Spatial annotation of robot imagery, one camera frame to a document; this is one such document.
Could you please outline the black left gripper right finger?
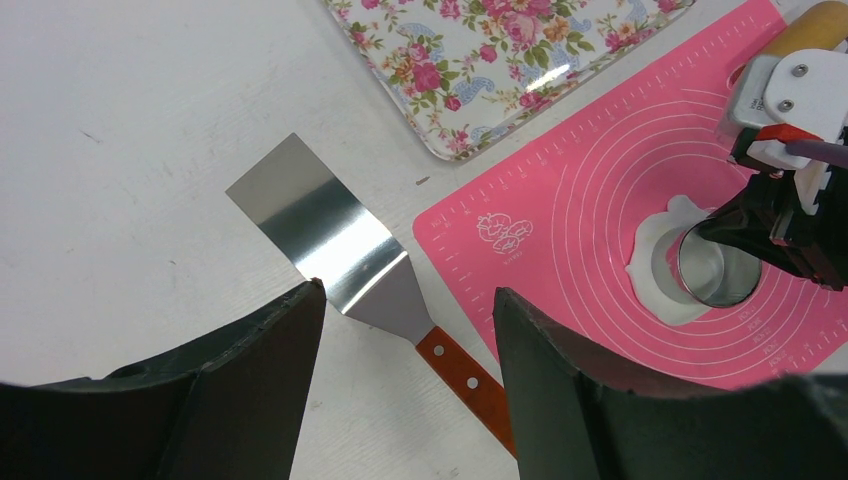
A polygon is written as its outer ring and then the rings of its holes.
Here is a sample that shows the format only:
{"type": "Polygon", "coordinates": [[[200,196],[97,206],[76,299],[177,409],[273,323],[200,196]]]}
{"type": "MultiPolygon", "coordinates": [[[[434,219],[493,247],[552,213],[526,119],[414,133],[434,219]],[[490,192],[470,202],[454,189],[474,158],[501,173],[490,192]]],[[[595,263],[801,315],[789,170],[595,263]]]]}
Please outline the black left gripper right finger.
{"type": "Polygon", "coordinates": [[[524,479],[843,479],[847,379],[740,390],[645,367],[498,288],[494,324],[524,479]]]}

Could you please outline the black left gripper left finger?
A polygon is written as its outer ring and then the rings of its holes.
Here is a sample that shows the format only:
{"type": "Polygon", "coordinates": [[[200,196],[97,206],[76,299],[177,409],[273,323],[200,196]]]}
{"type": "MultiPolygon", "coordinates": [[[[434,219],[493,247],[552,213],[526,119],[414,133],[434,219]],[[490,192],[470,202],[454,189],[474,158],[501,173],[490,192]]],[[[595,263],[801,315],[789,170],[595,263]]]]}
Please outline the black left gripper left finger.
{"type": "Polygon", "coordinates": [[[5,479],[286,479],[325,318],[305,281],[101,379],[1,387],[5,479]]]}

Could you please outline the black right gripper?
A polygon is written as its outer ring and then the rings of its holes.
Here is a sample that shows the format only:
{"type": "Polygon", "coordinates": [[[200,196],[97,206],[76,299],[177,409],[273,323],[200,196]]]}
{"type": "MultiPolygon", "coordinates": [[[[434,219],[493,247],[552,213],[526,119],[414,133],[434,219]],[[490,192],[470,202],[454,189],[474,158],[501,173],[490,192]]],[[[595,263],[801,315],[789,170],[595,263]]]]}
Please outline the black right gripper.
{"type": "Polygon", "coordinates": [[[733,198],[697,225],[704,240],[737,248],[821,288],[847,287],[847,171],[827,170],[817,210],[805,212],[794,178],[755,174],[733,198]]]}

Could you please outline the white dough lump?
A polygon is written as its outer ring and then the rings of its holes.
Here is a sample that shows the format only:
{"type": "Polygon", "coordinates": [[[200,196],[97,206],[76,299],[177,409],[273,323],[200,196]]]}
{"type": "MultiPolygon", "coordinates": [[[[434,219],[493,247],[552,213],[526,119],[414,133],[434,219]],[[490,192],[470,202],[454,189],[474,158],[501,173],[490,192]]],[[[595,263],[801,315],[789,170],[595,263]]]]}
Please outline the white dough lump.
{"type": "Polygon", "coordinates": [[[710,311],[678,284],[673,276],[676,263],[668,260],[669,251],[677,249],[678,237],[706,216],[688,196],[676,195],[664,211],[648,216],[635,231],[625,270],[637,300],[667,326],[691,323],[710,311]]]}

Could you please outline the round metal dough cutter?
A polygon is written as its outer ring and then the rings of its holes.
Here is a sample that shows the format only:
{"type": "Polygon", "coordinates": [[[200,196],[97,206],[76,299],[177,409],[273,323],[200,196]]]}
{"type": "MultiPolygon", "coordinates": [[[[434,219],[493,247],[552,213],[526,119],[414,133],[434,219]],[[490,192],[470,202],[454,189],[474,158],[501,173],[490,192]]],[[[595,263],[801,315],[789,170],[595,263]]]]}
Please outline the round metal dough cutter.
{"type": "Polygon", "coordinates": [[[678,237],[672,248],[672,276],[701,305],[719,309],[738,306],[759,287],[762,261],[739,248],[705,239],[702,225],[699,222],[678,237]]]}

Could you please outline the wooden rolling pin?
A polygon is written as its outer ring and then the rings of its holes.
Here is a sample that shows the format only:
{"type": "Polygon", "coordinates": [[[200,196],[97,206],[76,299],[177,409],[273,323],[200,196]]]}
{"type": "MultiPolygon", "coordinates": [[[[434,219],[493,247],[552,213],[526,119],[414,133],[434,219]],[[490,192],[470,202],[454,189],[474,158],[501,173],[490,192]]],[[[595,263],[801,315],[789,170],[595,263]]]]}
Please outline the wooden rolling pin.
{"type": "Polygon", "coordinates": [[[847,39],[847,4],[823,1],[813,5],[754,53],[779,58],[803,49],[834,50],[847,39]]]}

